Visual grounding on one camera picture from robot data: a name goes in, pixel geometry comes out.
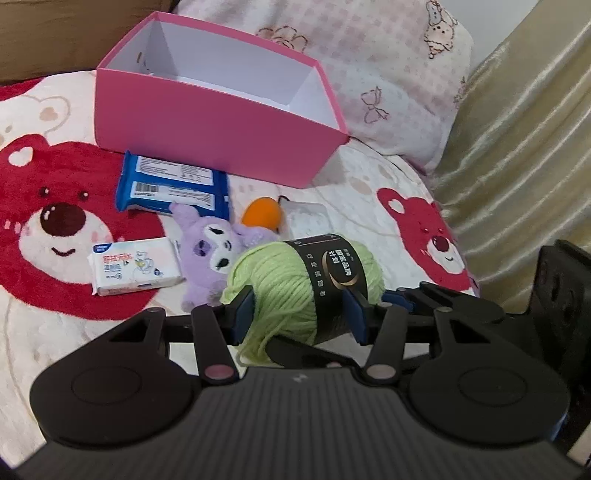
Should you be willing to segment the golden satin quilt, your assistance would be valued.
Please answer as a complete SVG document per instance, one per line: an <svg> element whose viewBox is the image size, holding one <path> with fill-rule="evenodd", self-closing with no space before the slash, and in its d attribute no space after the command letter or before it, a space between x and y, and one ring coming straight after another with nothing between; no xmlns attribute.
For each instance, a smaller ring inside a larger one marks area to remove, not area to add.
<svg viewBox="0 0 591 480"><path fill-rule="evenodd" d="M483 297L529 300L538 252L590 245L590 5L541 1L467 83L430 180Z"/></svg>

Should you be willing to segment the white tissue pack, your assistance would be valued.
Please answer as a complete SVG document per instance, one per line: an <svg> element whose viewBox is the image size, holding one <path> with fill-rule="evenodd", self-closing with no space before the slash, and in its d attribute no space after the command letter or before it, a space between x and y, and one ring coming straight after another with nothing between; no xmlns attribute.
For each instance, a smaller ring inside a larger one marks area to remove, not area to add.
<svg viewBox="0 0 591 480"><path fill-rule="evenodd" d="M93 295L166 288L183 280L176 243L166 237L94 244L88 261Z"/></svg>

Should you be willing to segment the pink cardboard box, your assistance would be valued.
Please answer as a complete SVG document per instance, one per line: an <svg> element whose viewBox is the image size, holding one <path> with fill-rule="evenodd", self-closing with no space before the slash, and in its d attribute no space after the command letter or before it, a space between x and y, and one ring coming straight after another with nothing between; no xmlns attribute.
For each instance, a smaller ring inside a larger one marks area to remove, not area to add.
<svg viewBox="0 0 591 480"><path fill-rule="evenodd" d="M349 139L317 60L232 28L164 12L96 69L104 149L304 188Z"/></svg>

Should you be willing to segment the brown pillow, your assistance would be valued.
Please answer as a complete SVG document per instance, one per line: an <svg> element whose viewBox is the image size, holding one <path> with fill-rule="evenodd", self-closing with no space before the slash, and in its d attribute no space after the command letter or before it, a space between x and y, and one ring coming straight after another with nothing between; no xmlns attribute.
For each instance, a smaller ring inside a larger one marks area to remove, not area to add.
<svg viewBox="0 0 591 480"><path fill-rule="evenodd" d="M172 0L3 1L1 83L95 68L110 49Z"/></svg>

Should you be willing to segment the green yarn ball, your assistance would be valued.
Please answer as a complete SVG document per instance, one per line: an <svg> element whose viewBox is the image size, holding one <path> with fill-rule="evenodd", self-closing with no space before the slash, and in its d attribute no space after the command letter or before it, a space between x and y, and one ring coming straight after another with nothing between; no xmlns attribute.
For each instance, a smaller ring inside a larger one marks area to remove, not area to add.
<svg viewBox="0 0 591 480"><path fill-rule="evenodd" d="M385 293L383 272L362 243L337 234L266 243L242 253L221 302L252 287L253 320L239 341L238 362L270 364L266 344L276 335L315 345L345 334L342 291L352 287L375 305Z"/></svg>

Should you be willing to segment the orange makeup sponge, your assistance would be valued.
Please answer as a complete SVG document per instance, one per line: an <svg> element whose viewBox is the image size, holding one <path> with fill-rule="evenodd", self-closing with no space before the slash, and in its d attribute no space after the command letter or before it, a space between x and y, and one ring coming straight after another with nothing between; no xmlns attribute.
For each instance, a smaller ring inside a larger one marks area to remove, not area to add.
<svg viewBox="0 0 591 480"><path fill-rule="evenodd" d="M245 226L276 231L280 227L282 217L279 202L270 197L259 197L246 207L240 221Z"/></svg>

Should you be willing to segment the red bear blanket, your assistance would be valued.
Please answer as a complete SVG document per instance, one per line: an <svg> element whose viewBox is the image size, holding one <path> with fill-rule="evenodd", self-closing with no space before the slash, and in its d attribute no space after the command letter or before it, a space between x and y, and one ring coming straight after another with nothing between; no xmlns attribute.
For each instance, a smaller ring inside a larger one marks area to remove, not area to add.
<svg viewBox="0 0 591 480"><path fill-rule="evenodd" d="M122 157L94 139L96 75L80 71L1 90L1 455L18 465L43 444L29 405L46 367L146 307L180 310L181 286L100 297L88 257L96 243L177 237L169 216L115 207ZM232 176L235 219L260 197L287 197L328 210L335 231L362 242L390 289L416 287L428 266L380 203L383 188L418 199L429 225L444 220L426 183L401 157L360 141L343 145L304 189Z"/></svg>

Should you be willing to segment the purple plush toy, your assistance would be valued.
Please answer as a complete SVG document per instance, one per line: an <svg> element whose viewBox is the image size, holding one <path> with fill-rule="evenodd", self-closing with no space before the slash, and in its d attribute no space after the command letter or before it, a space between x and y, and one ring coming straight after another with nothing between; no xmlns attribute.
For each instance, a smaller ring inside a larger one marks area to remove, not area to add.
<svg viewBox="0 0 591 480"><path fill-rule="evenodd" d="M190 205L171 203L169 209L181 230L179 261L187 283L181 308L185 312L218 304L228 274L242 253L279 238L265 227L200 216Z"/></svg>

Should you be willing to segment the pink checkered pillow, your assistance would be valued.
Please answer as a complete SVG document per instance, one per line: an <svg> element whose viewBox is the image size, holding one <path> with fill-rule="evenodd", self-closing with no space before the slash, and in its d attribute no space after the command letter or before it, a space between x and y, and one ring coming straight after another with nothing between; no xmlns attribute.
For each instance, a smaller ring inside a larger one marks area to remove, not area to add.
<svg viewBox="0 0 591 480"><path fill-rule="evenodd" d="M176 13L318 60L349 134L424 174L440 163L474 41L441 1L181 1Z"/></svg>

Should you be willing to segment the clear floss pick box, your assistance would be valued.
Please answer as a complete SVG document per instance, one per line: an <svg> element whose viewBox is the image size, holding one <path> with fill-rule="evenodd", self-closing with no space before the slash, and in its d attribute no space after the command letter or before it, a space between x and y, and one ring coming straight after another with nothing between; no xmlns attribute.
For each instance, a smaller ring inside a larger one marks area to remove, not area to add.
<svg viewBox="0 0 591 480"><path fill-rule="evenodd" d="M334 231L329 213L318 203L280 201L280 238L294 240L329 234Z"/></svg>

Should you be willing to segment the blue wet wipes pack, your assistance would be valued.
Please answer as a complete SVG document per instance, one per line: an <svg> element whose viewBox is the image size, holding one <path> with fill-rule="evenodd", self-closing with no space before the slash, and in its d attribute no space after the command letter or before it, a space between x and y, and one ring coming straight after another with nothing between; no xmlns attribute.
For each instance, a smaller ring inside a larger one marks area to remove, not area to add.
<svg viewBox="0 0 591 480"><path fill-rule="evenodd" d="M115 193L116 209L170 215L172 203L189 205L200 216L229 220L228 174L126 151Z"/></svg>

